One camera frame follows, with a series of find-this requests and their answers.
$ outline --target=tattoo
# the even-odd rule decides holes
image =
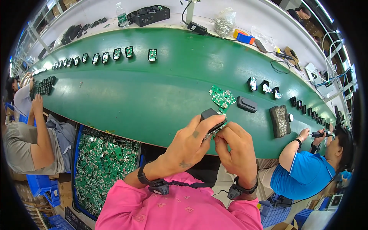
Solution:
[[[184,160],[179,164],[179,166],[181,166],[182,168],[187,168],[187,167],[190,167],[192,166],[192,164],[187,164],[184,162]]]
[[[199,134],[199,132],[198,131],[196,131],[196,130],[194,130],[194,132],[193,132],[193,136],[194,136],[194,138],[197,138],[197,136],[198,136],[198,134]]]

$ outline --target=blue polo shirt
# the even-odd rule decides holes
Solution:
[[[295,153],[290,173],[277,165],[271,188],[289,199],[306,199],[319,193],[335,175],[335,169],[319,153]]]

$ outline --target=fluorescent light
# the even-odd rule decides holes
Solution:
[[[322,4],[316,0],[316,2],[318,3],[318,5],[321,7],[322,11],[325,13],[325,15],[328,17],[328,19],[330,20],[331,23],[333,23],[333,19],[330,17],[330,15],[327,13],[326,9],[322,6]]]
[[[344,49],[344,52],[345,52],[346,60],[349,63],[349,67],[350,67],[351,66],[351,63],[350,63],[349,55],[347,54],[347,50],[346,50],[346,46],[345,45],[343,45],[343,49]]]

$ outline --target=circuit board in casing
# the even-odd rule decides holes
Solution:
[[[229,106],[236,103],[236,99],[230,90],[224,91],[213,85],[209,90],[209,94],[212,96],[212,101],[219,106],[219,114],[225,114]]]

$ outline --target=pile of circuit boards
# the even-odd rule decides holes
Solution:
[[[36,93],[41,95],[50,95],[52,86],[55,84],[55,81],[55,76],[49,76],[48,78],[43,79],[40,83],[36,85]]]
[[[81,208],[99,216],[110,188],[137,168],[139,147],[139,142],[83,127],[74,175]]]
[[[236,103],[236,99],[229,90],[224,91],[215,85],[209,90],[209,94],[212,96],[212,101],[219,106],[219,114],[226,115],[229,106]]]

